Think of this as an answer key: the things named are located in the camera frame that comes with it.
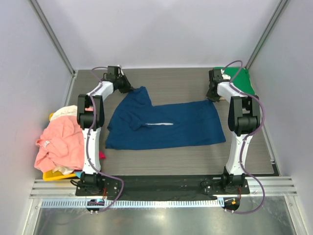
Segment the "blue Mickey print t-shirt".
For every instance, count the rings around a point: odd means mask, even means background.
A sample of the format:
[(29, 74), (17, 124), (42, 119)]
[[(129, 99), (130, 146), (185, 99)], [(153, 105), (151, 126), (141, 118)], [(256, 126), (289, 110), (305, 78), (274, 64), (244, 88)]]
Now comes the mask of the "blue Mickey print t-shirt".
[(115, 150), (164, 149), (226, 141), (211, 101), (154, 106), (145, 87), (126, 95), (107, 129), (105, 146)]

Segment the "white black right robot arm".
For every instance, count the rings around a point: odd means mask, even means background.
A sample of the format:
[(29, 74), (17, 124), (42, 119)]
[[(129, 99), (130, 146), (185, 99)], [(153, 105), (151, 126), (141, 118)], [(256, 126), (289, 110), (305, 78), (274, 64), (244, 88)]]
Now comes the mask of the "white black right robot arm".
[(246, 95), (234, 87), (230, 76), (222, 69), (208, 72), (209, 89), (207, 98), (217, 102), (224, 98), (229, 103), (228, 128), (231, 132), (231, 148), (228, 161), (220, 179), (209, 177), (201, 182), (204, 194), (249, 194), (250, 190), (244, 171), (249, 144), (261, 124), (260, 105), (256, 98)]

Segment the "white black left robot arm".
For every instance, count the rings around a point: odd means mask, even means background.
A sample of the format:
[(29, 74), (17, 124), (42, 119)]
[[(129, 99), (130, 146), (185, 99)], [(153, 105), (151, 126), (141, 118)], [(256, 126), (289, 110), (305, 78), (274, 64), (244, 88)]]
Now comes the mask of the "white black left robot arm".
[(125, 94), (134, 90), (120, 65), (95, 67), (90, 71), (97, 86), (77, 99), (77, 123), (82, 129), (84, 163), (80, 180), (75, 182), (77, 196), (100, 195), (104, 192), (105, 175), (101, 172), (99, 141), (105, 122), (104, 100), (116, 90)]

